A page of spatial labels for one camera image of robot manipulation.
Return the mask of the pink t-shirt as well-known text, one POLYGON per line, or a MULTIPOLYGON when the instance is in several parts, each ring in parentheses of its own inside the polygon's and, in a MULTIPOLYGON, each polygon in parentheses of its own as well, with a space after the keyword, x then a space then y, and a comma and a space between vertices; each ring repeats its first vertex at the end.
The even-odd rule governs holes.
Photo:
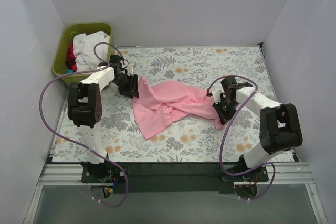
POLYGON ((145 77, 138 81, 139 97, 133 98, 133 112, 140 132, 146 140, 164 131, 172 123, 188 115, 213 120, 215 128, 222 128, 214 99, 199 87, 178 81, 150 85, 145 77))

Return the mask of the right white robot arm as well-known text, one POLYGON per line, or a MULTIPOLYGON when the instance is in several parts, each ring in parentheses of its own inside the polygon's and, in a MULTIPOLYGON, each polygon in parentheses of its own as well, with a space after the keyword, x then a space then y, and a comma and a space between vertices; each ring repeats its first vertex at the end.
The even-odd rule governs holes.
POLYGON ((243 154, 231 170, 227 170, 222 161, 219 163, 224 174, 248 181, 257 174, 257 169, 268 164, 273 157, 301 146, 303 137, 293 104, 271 100, 258 92, 257 83, 248 78, 238 83, 237 78, 237 75, 219 77, 222 89, 212 91, 207 88, 206 95, 213 97, 213 108, 219 115, 220 123, 226 126, 223 138, 226 138, 244 107, 259 117, 259 143, 243 154))

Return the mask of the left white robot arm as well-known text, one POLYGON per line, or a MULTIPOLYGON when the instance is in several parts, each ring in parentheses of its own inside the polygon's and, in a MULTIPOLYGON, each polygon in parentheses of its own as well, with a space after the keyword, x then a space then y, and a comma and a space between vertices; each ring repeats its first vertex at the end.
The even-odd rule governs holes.
POLYGON ((101 63, 96 72, 69 86, 68 118, 81 133, 83 144, 89 147, 88 162, 92 164, 103 163, 107 155, 100 134, 101 91, 113 83, 120 95, 139 97, 138 76, 128 61, 120 55, 111 55, 109 64, 101 63))

